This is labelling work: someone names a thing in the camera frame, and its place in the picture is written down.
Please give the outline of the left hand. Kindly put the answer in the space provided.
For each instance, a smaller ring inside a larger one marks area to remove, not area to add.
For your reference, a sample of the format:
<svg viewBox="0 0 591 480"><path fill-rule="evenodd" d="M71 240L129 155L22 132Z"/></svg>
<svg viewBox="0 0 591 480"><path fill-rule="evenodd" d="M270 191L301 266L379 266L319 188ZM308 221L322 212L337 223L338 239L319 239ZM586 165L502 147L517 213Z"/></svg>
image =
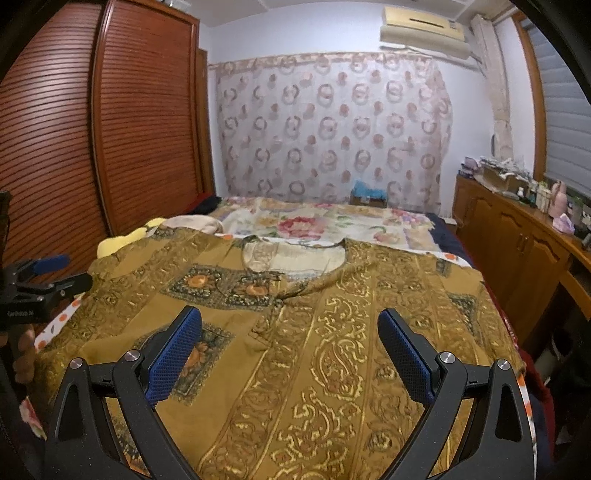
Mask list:
<svg viewBox="0 0 591 480"><path fill-rule="evenodd" d="M17 355L13 362L15 381L19 384L29 384L34 378L35 363L35 331L32 324L23 325L23 332L16 342L13 342L8 332L2 332L1 346L12 343L16 347Z"/></svg>

